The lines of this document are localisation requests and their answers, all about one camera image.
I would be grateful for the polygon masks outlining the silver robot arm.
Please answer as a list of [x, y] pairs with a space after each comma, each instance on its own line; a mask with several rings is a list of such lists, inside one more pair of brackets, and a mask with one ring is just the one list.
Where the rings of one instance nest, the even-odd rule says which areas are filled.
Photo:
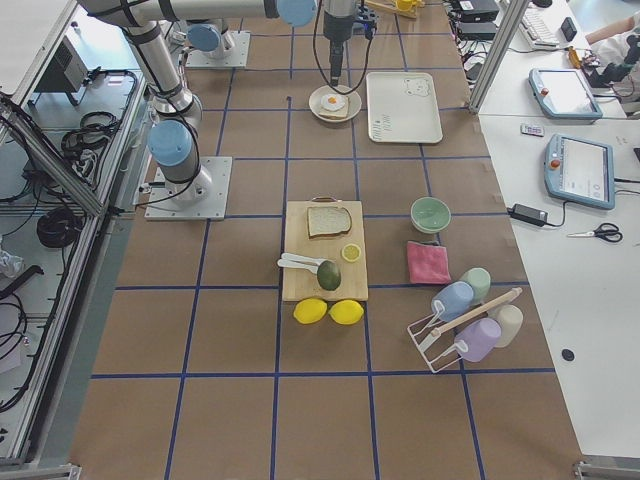
[[228, 22], [223, 18], [188, 21], [187, 39], [194, 49], [213, 59], [228, 57], [235, 47]]
[[197, 129], [202, 107], [186, 86], [169, 53], [162, 21], [191, 22], [212, 29], [189, 43], [201, 51], [222, 48], [223, 27], [229, 18], [280, 19], [292, 27], [324, 19], [335, 86], [341, 77], [344, 44], [357, 20], [355, 1], [81, 1], [87, 14], [123, 32], [148, 85], [160, 123], [153, 127], [148, 148], [165, 178], [168, 198], [186, 203], [199, 198], [211, 183], [200, 160]]

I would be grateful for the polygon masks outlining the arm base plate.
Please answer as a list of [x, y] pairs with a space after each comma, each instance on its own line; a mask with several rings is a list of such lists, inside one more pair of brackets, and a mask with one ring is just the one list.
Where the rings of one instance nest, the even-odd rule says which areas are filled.
[[149, 221], [216, 220], [225, 218], [232, 158], [208, 156], [200, 158], [200, 172], [188, 189], [183, 185], [166, 183], [159, 167], [147, 200], [144, 217]]
[[245, 68], [250, 46], [249, 31], [220, 33], [216, 29], [193, 28], [188, 33], [192, 50], [186, 60], [187, 68], [231, 69]]

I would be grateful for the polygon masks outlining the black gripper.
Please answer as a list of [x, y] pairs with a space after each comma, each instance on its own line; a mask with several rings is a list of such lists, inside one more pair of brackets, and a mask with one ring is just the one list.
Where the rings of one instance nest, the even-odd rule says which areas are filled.
[[329, 41], [330, 84], [338, 85], [342, 74], [344, 45], [352, 36], [354, 2], [327, 0], [323, 2], [323, 35]]

